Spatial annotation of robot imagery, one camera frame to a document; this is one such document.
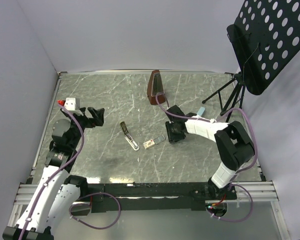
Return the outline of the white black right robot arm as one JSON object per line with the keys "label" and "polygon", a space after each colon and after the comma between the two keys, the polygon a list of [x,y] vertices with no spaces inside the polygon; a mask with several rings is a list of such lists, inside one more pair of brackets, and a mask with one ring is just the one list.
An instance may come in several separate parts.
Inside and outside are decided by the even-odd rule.
{"label": "white black right robot arm", "polygon": [[187,134],[191,134],[216,144],[221,163],[208,180],[208,193],[213,199],[220,199],[236,173],[256,153],[243,125],[238,121],[228,123],[206,119],[192,112],[184,114],[177,105],[167,109],[165,114],[169,119],[165,128],[170,143],[182,141]]}

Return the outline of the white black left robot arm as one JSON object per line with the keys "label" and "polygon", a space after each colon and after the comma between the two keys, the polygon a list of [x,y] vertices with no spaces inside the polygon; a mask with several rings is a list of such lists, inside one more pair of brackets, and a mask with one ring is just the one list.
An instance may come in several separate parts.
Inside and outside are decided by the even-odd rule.
{"label": "white black left robot arm", "polygon": [[67,208],[89,195],[87,179],[70,172],[84,146],[84,130],[103,126],[105,109],[70,110],[62,106],[60,110],[65,118],[52,127],[40,182],[15,226],[7,226],[3,231],[5,240],[52,240],[53,230]]}

